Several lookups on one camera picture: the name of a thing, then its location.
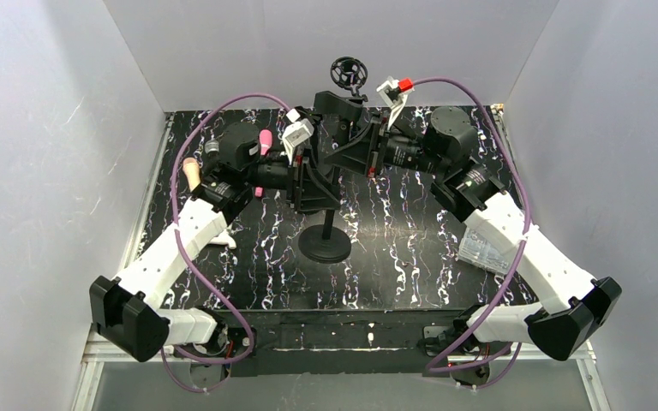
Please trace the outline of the black tripod shock-mount stand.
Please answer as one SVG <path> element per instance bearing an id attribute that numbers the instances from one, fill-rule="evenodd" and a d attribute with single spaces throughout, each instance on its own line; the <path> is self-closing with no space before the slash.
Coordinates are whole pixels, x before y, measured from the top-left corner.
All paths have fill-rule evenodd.
<path id="1" fill-rule="evenodd" d="M 368 79 L 368 69 L 363 62 L 354 57 L 339 57 L 330 67 L 332 82 L 343 90 L 349 91 L 351 97 L 359 102 L 368 102 L 368 96 L 361 93 L 361 88 Z"/>

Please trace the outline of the black round-base stand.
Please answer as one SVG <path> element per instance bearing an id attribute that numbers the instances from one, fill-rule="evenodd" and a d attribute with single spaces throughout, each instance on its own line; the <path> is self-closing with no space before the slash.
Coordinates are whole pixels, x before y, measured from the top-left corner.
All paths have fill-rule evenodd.
<path id="1" fill-rule="evenodd" d="M 350 136 L 352 121 L 338 115 L 335 116 L 338 124 L 332 140 L 337 143 L 346 143 Z M 339 190 L 341 170 L 335 165 L 332 165 L 330 170 L 331 189 Z M 333 225 L 336 210 L 338 210 L 336 207 L 326 209 L 322 224 L 307 227 L 300 234 L 299 249 L 303 256 L 321 264 L 339 263 L 350 256 L 350 238 L 343 230 Z"/>

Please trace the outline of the pink microphone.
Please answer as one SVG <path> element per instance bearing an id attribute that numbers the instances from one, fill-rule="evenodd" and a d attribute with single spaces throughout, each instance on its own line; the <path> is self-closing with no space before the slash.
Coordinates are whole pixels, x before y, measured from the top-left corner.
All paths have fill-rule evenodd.
<path id="1" fill-rule="evenodd" d="M 272 132 L 269 129 L 261 130 L 259 133 L 259 143 L 260 143 L 260 156 L 262 158 L 269 153 L 272 147 L 272 142 L 273 142 Z M 263 187 L 254 188 L 254 196 L 256 198 L 261 198 L 263 196 L 263 193 L 264 193 Z"/>

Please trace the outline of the beige microphone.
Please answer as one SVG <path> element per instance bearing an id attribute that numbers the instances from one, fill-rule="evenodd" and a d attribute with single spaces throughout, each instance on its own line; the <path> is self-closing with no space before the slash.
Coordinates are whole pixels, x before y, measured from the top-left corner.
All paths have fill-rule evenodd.
<path id="1" fill-rule="evenodd" d="M 182 161 L 182 172 L 185 175 L 190 192 L 193 192 L 201 185 L 200 164 L 196 158 L 185 158 Z"/>

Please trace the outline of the black grey-mesh microphone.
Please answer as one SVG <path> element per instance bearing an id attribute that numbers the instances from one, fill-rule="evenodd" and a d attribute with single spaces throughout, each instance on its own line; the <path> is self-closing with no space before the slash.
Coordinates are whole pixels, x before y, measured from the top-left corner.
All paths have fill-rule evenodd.
<path id="1" fill-rule="evenodd" d="M 207 157 L 217 157 L 219 155 L 219 141 L 209 140 L 204 144 L 204 153 Z"/>

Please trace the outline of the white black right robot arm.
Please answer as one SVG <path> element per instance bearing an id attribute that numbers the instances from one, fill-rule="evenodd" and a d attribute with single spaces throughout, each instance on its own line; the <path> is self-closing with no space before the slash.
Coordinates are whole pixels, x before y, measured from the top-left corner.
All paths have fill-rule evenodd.
<path id="1" fill-rule="evenodd" d="M 430 174 L 438 203 L 487 241 L 537 298 L 523 306 L 493 299 L 466 310 L 454 321 L 449 349 L 464 343 L 530 343 L 554 360 L 567 360 L 605 324 L 621 296 L 620 285 L 568 259 L 474 159 L 478 130 L 465 110 L 439 107 L 417 134 L 397 119 L 402 108 L 392 102 L 389 112 L 372 116 L 363 128 L 341 130 L 326 161 L 368 177 L 386 166 Z"/>

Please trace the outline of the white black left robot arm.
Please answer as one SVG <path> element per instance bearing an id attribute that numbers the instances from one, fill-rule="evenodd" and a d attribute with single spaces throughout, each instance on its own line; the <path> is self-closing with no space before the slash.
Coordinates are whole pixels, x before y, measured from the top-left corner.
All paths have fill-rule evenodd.
<path id="1" fill-rule="evenodd" d="M 284 190 L 300 213 L 313 211 L 302 203 L 313 188 L 329 207 L 338 205 L 337 191 L 311 158 L 316 135 L 309 120 L 296 120 L 284 129 L 280 152 L 272 152 L 255 125 L 239 122 L 207 142 L 201 159 L 180 159 L 188 198 L 172 223 L 133 262 L 90 286 L 96 332 L 139 362 L 167 346 L 215 342 L 225 330 L 221 318 L 204 308 L 164 309 L 165 296 L 184 271 L 197 271 L 194 259 L 206 246 L 236 245 L 227 239 L 228 228 L 256 188 Z"/>

